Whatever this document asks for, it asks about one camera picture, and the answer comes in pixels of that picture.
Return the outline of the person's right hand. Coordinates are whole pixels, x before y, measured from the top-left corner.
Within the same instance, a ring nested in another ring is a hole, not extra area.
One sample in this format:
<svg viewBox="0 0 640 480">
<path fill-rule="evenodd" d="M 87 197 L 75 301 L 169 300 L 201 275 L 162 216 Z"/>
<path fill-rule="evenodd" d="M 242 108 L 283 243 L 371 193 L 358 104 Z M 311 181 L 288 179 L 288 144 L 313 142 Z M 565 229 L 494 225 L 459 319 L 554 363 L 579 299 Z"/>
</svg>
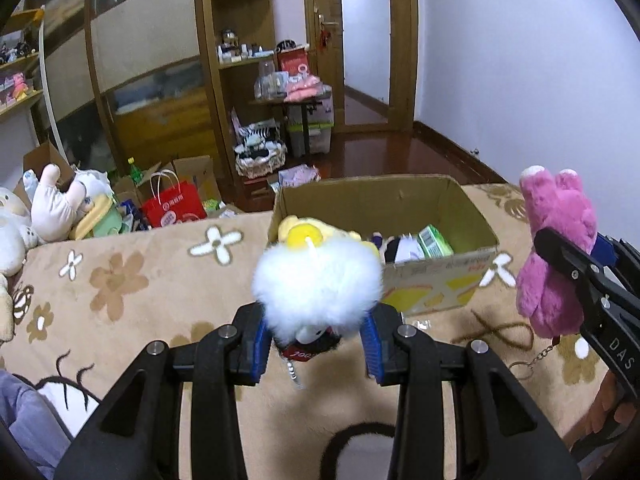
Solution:
<svg viewBox="0 0 640 480">
<path fill-rule="evenodd" d="M 634 420 L 638 411 L 637 405 L 632 401 L 623 402 L 618 398 L 618 380 L 608 370 L 603 377 L 599 391 L 594 398 L 587 414 L 585 414 L 579 429 L 582 430 L 580 438 L 600 432 L 608 418 L 612 415 L 616 424 L 626 430 Z"/>
</svg>

